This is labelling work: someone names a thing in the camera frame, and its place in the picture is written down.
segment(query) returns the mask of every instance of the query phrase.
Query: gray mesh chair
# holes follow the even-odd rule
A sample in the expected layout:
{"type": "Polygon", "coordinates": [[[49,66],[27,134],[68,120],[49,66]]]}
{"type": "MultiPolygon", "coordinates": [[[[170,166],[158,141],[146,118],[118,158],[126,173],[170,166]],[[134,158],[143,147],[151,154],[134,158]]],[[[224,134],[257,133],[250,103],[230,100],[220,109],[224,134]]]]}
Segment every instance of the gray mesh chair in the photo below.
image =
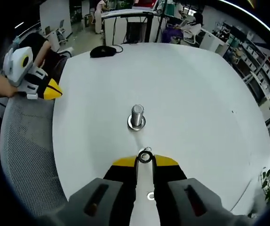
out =
{"type": "Polygon", "coordinates": [[[35,217],[67,203],[53,153],[54,101],[9,99],[0,132],[0,160],[18,199],[35,217]]]}

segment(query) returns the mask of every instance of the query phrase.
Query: white desk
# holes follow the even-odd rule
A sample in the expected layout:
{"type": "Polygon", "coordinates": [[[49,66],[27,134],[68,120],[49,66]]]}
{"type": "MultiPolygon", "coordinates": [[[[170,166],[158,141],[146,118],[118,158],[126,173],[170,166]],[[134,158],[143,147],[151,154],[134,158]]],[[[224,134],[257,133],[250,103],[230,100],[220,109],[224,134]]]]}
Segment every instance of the white desk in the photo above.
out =
{"type": "Polygon", "coordinates": [[[213,35],[211,32],[203,28],[201,30],[205,32],[205,36],[199,48],[206,49],[206,50],[215,52],[221,56],[224,56],[224,54],[226,53],[228,49],[229,44],[223,42],[218,37],[213,35]]]}
{"type": "MultiPolygon", "coordinates": [[[[270,168],[270,138],[249,89],[218,54],[174,44],[122,46],[112,57],[74,56],[64,68],[53,145],[66,197],[104,177],[114,160],[150,146],[231,210],[249,181],[270,168]],[[139,132],[127,127],[134,104],[145,108],[139,132]]],[[[159,225],[155,202],[146,198],[151,174],[151,165],[140,165],[131,225],[159,225]]],[[[253,196],[235,214],[246,213],[253,196]]]]}
{"type": "MultiPolygon", "coordinates": [[[[138,22],[142,23],[142,39],[140,42],[144,42],[145,32],[147,27],[147,21],[145,13],[153,13],[154,17],[151,24],[151,33],[149,42],[154,42],[157,36],[157,31],[159,27],[160,18],[158,18],[156,12],[151,12],[149,10],[139,10],[139,9],[121,9],[115,10],[110,12],[105,12],[102,14],[102,19],[104,20],[104,27],[105,27],[105,40],[106,45],[111,46],[112,41],[114,45],[120,45],[123,42],[126,42],[126,33],[127,33],[127,21],[128,22],[138,22]],[[142,14],[142,16],[136,17],[123,17],[120,16],[132,16],[133,14],[142,14]],[[115,25],[115,34],[113,39],[113,29],[115,25]]],[[[164,31],[166,22],[165,20],[162,21],[161,29],[164,31]]],[[[161,33],[158,36],[158,42],[161,42],[161,33]]]]}

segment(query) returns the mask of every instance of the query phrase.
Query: shelving unit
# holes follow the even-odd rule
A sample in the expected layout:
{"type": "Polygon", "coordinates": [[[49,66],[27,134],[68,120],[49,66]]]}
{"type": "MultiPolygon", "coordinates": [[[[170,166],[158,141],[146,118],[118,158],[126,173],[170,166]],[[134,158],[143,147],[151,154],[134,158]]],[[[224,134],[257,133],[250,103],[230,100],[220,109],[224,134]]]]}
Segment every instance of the shelving unit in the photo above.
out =
{"type": "MultiPolygon", "coordinates": [[[[250,70],[254,72],[261,82],[259,85],[262,88],[265,96],[270,96],[270,61],[269,57],[262,53],[258,47],[251,42],[250,40],[246,40],[244,43],[240,44],[243,47],[243,55],[241,56],[241,61],[243,61],[247,68],[245,69],[246,76],[250,75],[247,71],[250,70]]],[[[258,103],[262,102],[264,96],[260,92],[257,91],[257,88],[254,87],[257,83],[253,80],[249,80],[249,85],[254,92],[254,97],[258,103]]]]}

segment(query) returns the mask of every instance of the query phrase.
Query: metal washer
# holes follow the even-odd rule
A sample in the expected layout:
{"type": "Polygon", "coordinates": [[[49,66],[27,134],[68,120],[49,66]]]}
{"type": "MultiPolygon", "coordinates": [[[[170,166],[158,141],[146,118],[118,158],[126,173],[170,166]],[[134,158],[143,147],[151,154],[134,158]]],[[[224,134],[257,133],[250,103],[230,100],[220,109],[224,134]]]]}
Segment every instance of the metal washer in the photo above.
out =
{"type": "Polygon", "coordinates": [[[141,124],[139,126],[133,126],[132,123],[131,123],[131,118],[132,118],[132,115],[130,115],[128,117],[128,119],[127,119],[127,124],[130,127],[130,129],[132,129],[134,131],[139,131],[145,126],[145,117],[144,116],[141,119],[141,124]]]}

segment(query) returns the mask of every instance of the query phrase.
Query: woman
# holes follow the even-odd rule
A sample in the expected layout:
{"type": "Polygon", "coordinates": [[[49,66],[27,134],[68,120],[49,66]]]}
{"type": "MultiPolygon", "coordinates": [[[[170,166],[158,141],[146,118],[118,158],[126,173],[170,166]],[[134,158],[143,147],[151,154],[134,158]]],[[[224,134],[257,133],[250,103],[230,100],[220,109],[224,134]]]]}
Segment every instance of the woman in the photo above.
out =
{"type": "Polygon", "coordinates": [[[176,27],[167,27],[162,34],[162,42],[163,43],[170,43],[172,37],[184,37],[184,38],[192,38],[193,34],[197,35],[198,32],[202,28],[203,24],[203,16],[201,13],[195,13],[194,21],[187,23],[185,20],[176,27]]]}
{"type": "Polygon", "coordinates": [[[97,34],[100,34],[102,31],[102,12],[103,11],[109,11],[110,9],[106,7],[106,2],[104,0],[101,0],[97,6],[94,13],[95,17],[95,32],[97,34]]]}
{"type": "Polygon", "coordinates": [[[180,2],[175,4],[175,17],[178,19],[182,19],[186,15],[183,13],[183,5],[180,2]]]}

